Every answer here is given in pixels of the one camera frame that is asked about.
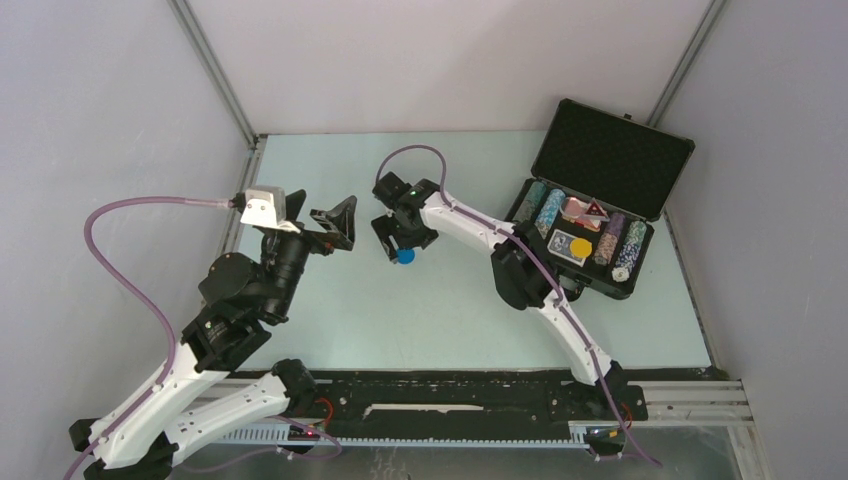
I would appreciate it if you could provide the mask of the blue round button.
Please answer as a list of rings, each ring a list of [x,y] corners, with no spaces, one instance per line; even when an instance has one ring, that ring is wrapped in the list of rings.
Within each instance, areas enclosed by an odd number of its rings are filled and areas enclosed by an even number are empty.
[[[396,261],[400,265],[411,264],[416,258],[416,253],[413,249],[399,249],[396,255]]]

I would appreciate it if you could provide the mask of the blue playing card deck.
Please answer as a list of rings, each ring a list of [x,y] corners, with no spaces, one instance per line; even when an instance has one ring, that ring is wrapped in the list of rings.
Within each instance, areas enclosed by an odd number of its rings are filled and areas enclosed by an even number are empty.
[[[582,237],[577,237],[563,230],[555,229],[548,241],[548,251],[558,258],[582,267],[592,254],[586,259],[575,258],[569,251],[569,245],[575,238]]]

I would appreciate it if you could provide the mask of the red playing card deck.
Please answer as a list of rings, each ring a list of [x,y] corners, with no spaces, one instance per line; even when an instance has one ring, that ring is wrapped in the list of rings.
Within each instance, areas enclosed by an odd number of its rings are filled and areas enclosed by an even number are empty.
[[[605,222],[599,222],[599,221],[590,220],[590,219],[585,218],[584,216],[582,216],[582,217],[581,217],[581,218],[579,218],[579,219],[572,220],[572,221],[569,221],[569,220],[567,220],[567,219],[564,219],[564,220],[565,220],[565,221],[568,221],[568,222],[571,222],[571,223],[575,223],[575,224],[577,224],[577,225],[579,225],[579,226],[582,226],[582,227],[584,227],[584,228],[586,228],[586,229],[588,229],[588,230],[590,230],[590,231],[593,231],[593,232],[598,232],[598,231],[601,229],[601,225],[602,225],[603,223],[605,223]]]

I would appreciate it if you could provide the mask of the yellow round button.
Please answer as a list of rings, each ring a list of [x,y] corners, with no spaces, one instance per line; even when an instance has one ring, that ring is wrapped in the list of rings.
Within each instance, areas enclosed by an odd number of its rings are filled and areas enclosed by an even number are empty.
[[[586,259],[592,254],[593,245],[585,238],[575,238],[569,245],[569,251],[575,258]]]

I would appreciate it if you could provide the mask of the black poker set case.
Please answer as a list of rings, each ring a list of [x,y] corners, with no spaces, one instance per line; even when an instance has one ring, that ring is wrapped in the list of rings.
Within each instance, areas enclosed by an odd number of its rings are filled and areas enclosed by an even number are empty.
[[[622,233],[642,221],[647,233],[641,253],[628,281],[617,283],[611,272],[617,253],[606,266],[586,260],[582,267],[554,255],[559,276],[576,287],[569,290],[577,299],[588,287],[615,300],[631,296],[655,233],[654,222],[663,209],[688,160],[695,151],[693,140],[642,125],[629,116],[619,116],[573,99],[558,103],[548,132],[506,218],[513,222],[527,189],[539,181],[561,189],[566,197],[589,202],[596,199],[611,216],[626,217]]]

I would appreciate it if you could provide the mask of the clear round dealer button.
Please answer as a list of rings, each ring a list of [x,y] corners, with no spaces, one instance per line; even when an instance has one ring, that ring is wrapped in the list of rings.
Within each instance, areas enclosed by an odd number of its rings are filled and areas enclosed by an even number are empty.
[[[581,218],[587,207],[588,203],[576,197],[567,197],[561,205],[560,213],[564,219],[572,221]]]

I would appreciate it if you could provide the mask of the red black triangle button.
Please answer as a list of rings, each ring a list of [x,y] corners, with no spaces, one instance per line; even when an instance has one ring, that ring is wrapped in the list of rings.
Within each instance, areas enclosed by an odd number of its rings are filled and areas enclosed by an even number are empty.
[[[609,220],[609,214],[596,199],[592,199],[587,204],[584,209],[583,216],[587,219],[599,222],[607,222]]]

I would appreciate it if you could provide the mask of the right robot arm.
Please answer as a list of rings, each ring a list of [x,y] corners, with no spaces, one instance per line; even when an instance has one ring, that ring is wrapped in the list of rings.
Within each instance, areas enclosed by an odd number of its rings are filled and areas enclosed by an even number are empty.
[[[489,257],[495,289],[512,308],[533,310],[546,318],[564,345],[585,411],[606,418],[622,403],[627,383],[623,368],[588,334],[561,287],[557,269],[536,227],[485,215],[456,200],[435,182],[411,185],[389,172],[372,190],[387,213],[371,222],[393,263],[407,264],[441,234]]]

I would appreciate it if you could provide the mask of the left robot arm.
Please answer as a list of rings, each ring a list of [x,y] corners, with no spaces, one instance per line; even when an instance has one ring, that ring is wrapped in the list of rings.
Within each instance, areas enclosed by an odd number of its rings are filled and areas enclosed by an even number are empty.
[[[197,399],[226,379],[285,323],[311,255],[349,251],[357,199],[314,210],[317,230],[298,219],[306,192],[254,186],[213,206],[234,210],[262,233],[258,260],[226,252],[199,283],[203,306],[181,332],[166,329],[163,364],[119,407],[69,430],[72,470],[87,479],[165,479],[196,451],[256,420],[304,416],[317,399],[314,378],[297,359],[275,363],[245,388],[205,405]]]

